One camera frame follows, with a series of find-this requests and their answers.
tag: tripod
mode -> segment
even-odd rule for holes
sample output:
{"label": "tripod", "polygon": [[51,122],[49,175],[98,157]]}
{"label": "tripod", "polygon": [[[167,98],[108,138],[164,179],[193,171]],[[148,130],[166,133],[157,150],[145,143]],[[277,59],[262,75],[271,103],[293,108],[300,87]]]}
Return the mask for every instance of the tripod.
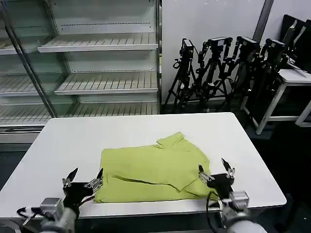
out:
{"label": "tripod", "polygon": [[[239,58],[234,62],[240,49]],[[242,94],[242,99],[250,90],[251,77],[256,69],[253,69],[258,62],[260,52],[260,45],[258,42],[247,37],[237,37],[237,42],[234,48],[233,56],[229,63],[227,75],[231,75],[233,70],[239,66],[235,80],[231,83],[231,92],[227,97],[228,100],[224,101],[217,109],[218,112],[226,103],[230,102],[237,93]]]}
{"label": "tripod", "polygon": [[248,124],[254,117],[254,108],[258,102],[259,97],[263,91],[272,94],[276,90],[276,80],[281,67],[285,66],[288,61],[287,47],[284,43],[267,39],[266,44],[260,53],[260,64],[254,79],[253,88],[249,94],[248,100],[250,102]]}
{"label": "tripod", "polygon": [[[175,69],[178,69],[178,72],[175,76],[171,88],[169,89],[169,94],[163,106],[163,108],[166,107],[171,94],[173,94],[175,96],[173,113],[176,111],[177,106],[181,108],[183,104],[186,104],[193,95],[193,90],[189,88],[190,74],[192,75],[194,82],[196,82],[195,74],[192,68],[193,49],[193,44],[189,40],[183,39],[181,50],[179,52],[181,57],[179,60],[175,59],[176,63],[173,65]],[[177,90],[174,92],[174,88],[177,82]]]}
{"label": "tripod", "polygon": [[[225,80],[228,78],[228,74],[225,73],[225,66],[231,62],[230,59],[228,58],[231,42],[232,42],[231,37],[228,38],[219,37],[210,39],[207,42],[203,43],[202,51],[199,53],[198,58],[200,68],[196,70],[198,78],[192,86],[196,95],[200,98],[201,103],[206,103],[208,100],[210,100],[210,98],[216,95],[217,91],[220,91],[228,101],[229,105],[229,99],[227,98],[228,92],[225,85]],[[220,57],[221,53],[224,50],[224,45],[225,45],[225,53],[224,53],[224,62],[222,63]],[[211,48],[210,50],[212,52],[212,57],[208,60],[207,65],[205,66],[204,58],[209,47]],[[217,80],[213,83],[213,77],[217,67],[219,68],[220,71],[219,74],[220,80]],[[203,82],[203,84],[201,84],[207,70],[208,70],[207,78]]]}

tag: black monitor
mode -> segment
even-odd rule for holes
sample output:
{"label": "black monitor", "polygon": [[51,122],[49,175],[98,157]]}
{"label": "black monitor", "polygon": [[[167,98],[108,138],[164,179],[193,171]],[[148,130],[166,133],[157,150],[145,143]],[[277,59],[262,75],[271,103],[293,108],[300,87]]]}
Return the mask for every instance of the black monitor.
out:
{"label": "black monitor", "polygon": [[311,21],[304,23],[294,44],[295,65],[311,73]]}
{"label": "black monitor", "polygon": [[299,35],[304,24],[305,22],[302,20],[284,15],[279,41],[286,44],[289,50],[292,50],[294,48],[294,39]]}

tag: folded shirt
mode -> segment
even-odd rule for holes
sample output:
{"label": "folded shirt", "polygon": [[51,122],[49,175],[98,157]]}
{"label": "folded shirt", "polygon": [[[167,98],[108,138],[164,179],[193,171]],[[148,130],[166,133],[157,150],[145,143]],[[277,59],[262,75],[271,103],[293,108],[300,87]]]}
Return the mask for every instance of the folded shirt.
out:
{"label": "folded shirt", "polygon": [[104,184],[96,202],[140,202],[198,199],[211,191],[198,177],[198,164],[209,173],[209,160],[182,133],[157,145],[104,149]]}

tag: white table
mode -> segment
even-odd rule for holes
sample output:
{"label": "white table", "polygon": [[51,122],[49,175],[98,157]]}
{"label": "white table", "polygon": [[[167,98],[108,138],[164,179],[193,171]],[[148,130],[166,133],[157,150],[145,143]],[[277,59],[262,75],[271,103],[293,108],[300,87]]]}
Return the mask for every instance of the white table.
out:
{"label": "white table", "polygon": [[[301,116],[271,116],[287,86],[311,86],[311,74],[308,74],[302,70],[282,69],[280,70],[279,74],[282,79],[281,85],[279,86],[276,94],[274,95],[261,122],[257,123],[253,119],[253,122],[255,126],[257,127],[256,134],[258,135],[262,133],[268,121],[296,121],[296,124],[299,126],[303,126],[303,127],[310,126],[308,123],[304,123],[304,120],[307,118],[307,116],[311,112],[311,102],[306,107],[305,111],[301,114]],[[245,110],[246,113],[249,114],[249,111],[246,108],[246,102],[247,100],[243,102],[241,109]]]}
{"label": "white table", "polygon": [[[286,203],[232,113],[55,118],[47,123],[1,190],[0,219],[18,218],[18,208],[39,206],[46,197],[63,197],[62,178],[76,167],[75,181],[90,181],[99,171],[104,148],[154,144],[176,132],[182,132],[207,155],[212,173],[225,172],[222,157],[236,168],[233,189],[247,192],[250,208]],[[89,202],[81,207],[80,217],[202,213],[205,206],[205,200]]]}

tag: metal shelf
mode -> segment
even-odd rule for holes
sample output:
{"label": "metal shelf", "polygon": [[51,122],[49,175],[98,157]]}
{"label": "metal shelf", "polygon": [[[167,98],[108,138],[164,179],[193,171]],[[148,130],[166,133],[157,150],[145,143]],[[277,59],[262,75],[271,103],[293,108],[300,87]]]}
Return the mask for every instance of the metal shelf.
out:
{"label": "metal shelf", "polygon": [[55,94],[94,95],[157,91],[156,72],[108,72],[70,74]]}
{"label": "metal shelf", "polygon": [[67,117],[108,117],[158,114],[157,103],[80,104]]}
{"label": "metal shelf", "polygon": [[50,118],[44,105],[0,106],[0,126],[45,125]]}
{"label": "metal shelf", "polygon": [[104,50],[155,50],[155,33],[58,35],[38,47],[39,52],[72,52]]}
{"label": "metal shelf", "polygon": [[[60,74],[42,74],[39,78],[44,90],[50,93],[58,86]],[[0,76],[0,97],[11,96],[38,96],[27,74]]]}
{"label": "metal shelf", "polygon": [[[31,53],[37,51],[38,42],[37,38],[29,37],[21,39],[25,53]],[[10,39],[0,40],[0,55],[12,55],[17,54],[16,50],[10,41]]]}

